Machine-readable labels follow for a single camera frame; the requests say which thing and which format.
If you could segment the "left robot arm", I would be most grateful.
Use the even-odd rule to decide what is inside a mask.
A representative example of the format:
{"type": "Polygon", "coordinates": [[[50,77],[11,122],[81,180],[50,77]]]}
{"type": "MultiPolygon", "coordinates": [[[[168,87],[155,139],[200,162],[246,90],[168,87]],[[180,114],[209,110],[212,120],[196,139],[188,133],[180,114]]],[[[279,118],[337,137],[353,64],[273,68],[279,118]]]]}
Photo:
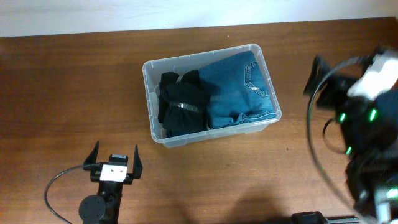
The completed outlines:
{"type": "Polygon", "coordinates": [[[143,165],[138,147],[134,148],[132,172],[128,171],[128,156],[112,154],[107,162],[97,163],[100,144],[97,142],[85,159],[83,170],[90,173],[90,180],[98,183],[98,191],[84,198],[78,213],[83,224],[117,224],[123,186],[140,179],[143,165]]]}

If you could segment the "black garment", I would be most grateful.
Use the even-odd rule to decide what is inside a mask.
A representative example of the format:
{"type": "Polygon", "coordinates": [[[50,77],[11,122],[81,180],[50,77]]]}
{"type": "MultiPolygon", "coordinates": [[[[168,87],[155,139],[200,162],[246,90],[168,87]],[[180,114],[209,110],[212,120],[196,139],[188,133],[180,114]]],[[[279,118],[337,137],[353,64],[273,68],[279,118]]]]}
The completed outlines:
{"type": "Polygon", "coordinates": [[[158,122],[168,138],[207,130],[210,94],[201,86],[198,70],[184,75],[161,74],[158,122]]]}

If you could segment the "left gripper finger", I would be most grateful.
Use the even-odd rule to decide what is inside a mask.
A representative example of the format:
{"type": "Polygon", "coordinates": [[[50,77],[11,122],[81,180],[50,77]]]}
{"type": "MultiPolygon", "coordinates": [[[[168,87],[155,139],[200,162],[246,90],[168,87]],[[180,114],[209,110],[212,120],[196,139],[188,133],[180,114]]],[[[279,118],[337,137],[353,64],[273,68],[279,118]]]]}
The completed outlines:
{"type": "Polygon", "coordinates": [[[140,179],[142,175],[143,165],[141,162],[141,158],[139,156],[138,145],[135,146],[134,149],[134,160],[133,160],[133,178],[140,179]]]}
{"type": "Polygon", "coordinates": [[[94,148],[93,148],[93,150],[90,152],[88,157],[84,160],[84,163],[83,163],[84,165],[90,165],[90,164],[95,164],[96,163],[99,147],[100,147],[100,142],[97,141],[95,146],[94,146],[94,148]]]}

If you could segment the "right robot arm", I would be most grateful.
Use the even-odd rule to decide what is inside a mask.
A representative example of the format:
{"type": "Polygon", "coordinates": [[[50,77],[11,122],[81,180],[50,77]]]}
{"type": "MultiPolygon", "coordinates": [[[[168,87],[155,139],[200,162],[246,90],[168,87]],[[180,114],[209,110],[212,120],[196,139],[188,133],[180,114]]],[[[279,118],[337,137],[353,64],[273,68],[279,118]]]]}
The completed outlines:
{"type": "Polygon", "coordinates": [[[330,190],[368,223],[397,223],[397,52],[378,50],[335,65],[317,55],[304,89],[309,96],[306,133],[315,167],[330,190]],[[350,202],[333,183],[315,152],[312,109],[335,112],[348,157],[350,202]]]}

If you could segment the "dark blue jeans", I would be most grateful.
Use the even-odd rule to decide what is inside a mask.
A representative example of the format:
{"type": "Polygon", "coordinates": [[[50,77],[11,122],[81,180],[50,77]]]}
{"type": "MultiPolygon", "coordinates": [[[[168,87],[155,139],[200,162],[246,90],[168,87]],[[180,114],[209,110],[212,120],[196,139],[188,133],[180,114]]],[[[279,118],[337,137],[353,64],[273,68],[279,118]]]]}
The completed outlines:
{"type": "Polygon", "coordinates": [[[198,69],[210,94],[208,127],[225,128],[276,117],[267,83],[253,52],[234,54],[198,69]]]}

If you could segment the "clear plastic storage bin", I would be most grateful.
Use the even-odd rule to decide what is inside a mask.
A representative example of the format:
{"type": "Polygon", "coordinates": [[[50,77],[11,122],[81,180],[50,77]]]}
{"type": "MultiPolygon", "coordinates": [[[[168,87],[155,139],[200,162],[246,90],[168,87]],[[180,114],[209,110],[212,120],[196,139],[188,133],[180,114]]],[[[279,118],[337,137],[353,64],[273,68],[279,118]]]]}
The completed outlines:
{"type": "Polygon", "coordinates": [[[282,117],[282,110],[279,106],[277,95],[267,69],[262,49],[257,44],[246,44],[197,54],[150,60],[143,64],[142,72],[146,91],[151,136],[154,142],[162,144],[167,148],[184,146],[193,142],[222,138],[235,134],[259,132],[264,130],[268,125],[278,122],[282,117]],[[159,112],[158,95],[160,94],[159,82],[161,80],[161,74],[165,72],[175,72],[182,75],[190,70],[203,67],[210,63],[245,51],[251,51],[259,63],[259,69],[265,79],[267,88],[270,91],[271,102],[273,108],[275,109],[275,118],[168,138],[166,135],[166,130],[158,122],[157,118],[159,112]]]}

